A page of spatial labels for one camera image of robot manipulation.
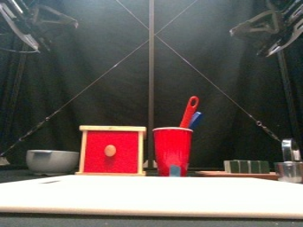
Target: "utensil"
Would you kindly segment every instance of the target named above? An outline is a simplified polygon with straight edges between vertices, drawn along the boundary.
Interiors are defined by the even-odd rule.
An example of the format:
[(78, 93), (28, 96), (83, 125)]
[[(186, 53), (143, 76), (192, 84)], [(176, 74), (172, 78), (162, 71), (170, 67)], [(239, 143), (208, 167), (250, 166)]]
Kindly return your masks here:
[(302, 161), (298, 143), (294, 138), (283, 139), (282, 152), (284, 161)]
[(192, 96), (188, 100), (187, 107), (184, 110), (180, 128), (188, 128), (198, 104), (199, 104), (199, 98), (196, 96)]
[(195, 112), (195, 113), (194, 113), (194, 117), (192, 117), (191, 122), (190, 122), (190, 129), (191, 129), (191, 130), (194, 130), (195, 127), (198, 126), (200, 120), (203, 119), (203, 116), (204, 116), (204, 115), (203, 115), (203, 113), (200, 113), (200, 112)]

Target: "metal pole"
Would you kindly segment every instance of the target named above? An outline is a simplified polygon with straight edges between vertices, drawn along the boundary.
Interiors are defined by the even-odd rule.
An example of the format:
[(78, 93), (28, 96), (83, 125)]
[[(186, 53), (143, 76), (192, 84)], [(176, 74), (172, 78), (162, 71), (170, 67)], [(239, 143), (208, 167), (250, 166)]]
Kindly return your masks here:
[(155, 30), (155, 5), (154, 0), (150, 0), (150, 88), (148, 88), (148, 168), (154, 168), (154, 30)]

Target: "table surface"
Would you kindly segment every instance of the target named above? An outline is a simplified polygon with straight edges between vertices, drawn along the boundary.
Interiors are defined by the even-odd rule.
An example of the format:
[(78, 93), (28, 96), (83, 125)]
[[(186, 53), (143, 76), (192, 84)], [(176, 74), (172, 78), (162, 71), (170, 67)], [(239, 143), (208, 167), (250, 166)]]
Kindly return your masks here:
[(255, 178), (71, 175), (0, 192), (4, 213), (303, 219), (303, 185)]
[[(148, 176), (156, 176), (155, 171), (148, 172)], [(31, 185), (33, 185), (33, 182), (36, 182), (36, 180), (49, 180), (49, 177), (44, 177), (44, 176), (33, 176), (32, 173), (28, 171), (28, 169), (25, 168), (0, 168), (0, 183), (9, 183), (9, 182), (19, 182), (19, 181), (25, 181), (25, 180), (33, 180)], [(280, 183), (276, 182), (279, 184), (275, 185), (288, 185), (288, 187), (292, 188), (294, 185), (298, 190), (302, 191), (300, 189), (300, 185), (298, 184), (287, 184), (287, 183)], [(143, 198), (150, 197), (148, 192), (146, 191), (147, 185), (144, 185), (144, 187), (142, 188), (142, 192), (140, 195), (143, 194)], [(28, 193), (28, 186), (27, 188), (15, 188), (11, 192), (4, 191), (1, 192), (3, 195), (5, 195), (5, 198), (13, 198), (17, 195), (17, 198), (20, 200), (23, 200), (24, 198), (28, 199), (28, 196), (35, 196), (33, 193), (31, 192)], [(195, 194), (192, 193), (192, 195), (190, 196), (191, 198), (194, 197), (194, 195), (196, 196), (196, 198), (202, 198), (202, 194), (204, 193), (204, 191), (202, 191), (200, 188), (195, 189)], [(219, 193), (222, 195), (224, 195), (227, 198), (230, 198), (231, 201), (231, 195), (228, 195), (227, 190), (224, 185), (220, 186), (220, 188), (216, 188), (212, 192), (210, 192), (212, 197), (215, 197), (215, 195)], [(271, 193), (271, 191), (268, 191), (268, 189), (266, 189), (262, 193)], [(288, 197), (294, 196), (295, 193), (288, 192), (287, 191), (287, 195)], [(291, 203), (292, 207), (298, 207), (300, 204), (300, 201), (296, 202), (296, 200), (290, 199), (291, 201), (294, 201)], [(275, 201), (278, 203), (279, 206), (283, 206), (283, 201), (276, 200)], [(11, 213), (7, 211), (1, 211), (0, 212), (0, 223), (4, 226), (73, 226), (73, 227), (79, 227), (79, 226), (134, 226), (134, 227), (139, 227), (139, 226), (146, 226), (146, 227), (152, 227), (152, 226), (163, 226), (163, 227), (194, 227), (194, 226), (210, 226), (210, 227), (218, 227), (218, 226), (226, 226), (226, 227), (248, 227), (248, 226), (255, 226), (255, 227), (276, 227), (276, 226), (282, 226), (282, 227), (299, 227), (303, 224), (303, 220), (299, 219), (300, 217), (295, 218), (275, 218), (275, 216), (272, 215), (270, 218), (246, 218), (244, 216), (240, 217), (220, 217), (220, 216), (183, 216), (182, 212), (179, 212), (180, 216), (154, 216), (154, 215), (88, 215), (88, 214), (56, 214), (56, 212), (45, 212), (45, 213), (31, 213), (31, 210), (27, 210), (25, 213)]]

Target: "black backdrop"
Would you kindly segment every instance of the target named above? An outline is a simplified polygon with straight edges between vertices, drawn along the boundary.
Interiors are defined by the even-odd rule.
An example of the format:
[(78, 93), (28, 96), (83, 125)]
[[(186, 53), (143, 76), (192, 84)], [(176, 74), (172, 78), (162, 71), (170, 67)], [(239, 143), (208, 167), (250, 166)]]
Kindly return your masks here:
[[(190, 166), (222, 168), (223, 161), (231, 159), (272, 164), (282, 161), (280, 143), (210, 83), (279, 138), (294, 136), (276, 55), (259, 58), (254, 47), (228, 32), (267, 9), (264, 1), (198, 0), (183, 12), (192, 2), (155, 0), (155, 33), (168, 24), (158, 36), (172, 49), (155, 37), (154, 127), (179, 126), (188, 98), (195, 95), (204, 120), (194, 131)], [(148, 0), (40, 3), (78, 19), (79, 28), (56, 38), (51, 52), (27, 55), (27, 59), (0, 53), (1, 152), (100, 79), (9, 151), (7, 158), (13, 164), (25, 163), (28, 149), (79, 152), (79, 125), (148, 126)], [(1, 39), (3, 47), (21, 48), (12, 36)], [(288, 51), (287, 59), (296, 54)]]

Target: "blue handle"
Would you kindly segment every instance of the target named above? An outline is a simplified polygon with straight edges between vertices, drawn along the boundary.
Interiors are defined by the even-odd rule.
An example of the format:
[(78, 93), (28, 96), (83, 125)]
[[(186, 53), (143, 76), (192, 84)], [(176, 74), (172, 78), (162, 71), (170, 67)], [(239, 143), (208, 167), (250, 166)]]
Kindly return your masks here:
[(194, 130), (195, 127), (198, 126), (200, 120), (203, 119), (203, 116), (204, 116), (204, 115), (203, 115), (203, 113), (200, 113), (200, 112), (195, 112), (195, 113), (194, 113), (194, 117), (192, 117), (192, 119), (191, 119), (190, 127), (188, 127), (191, 130)]

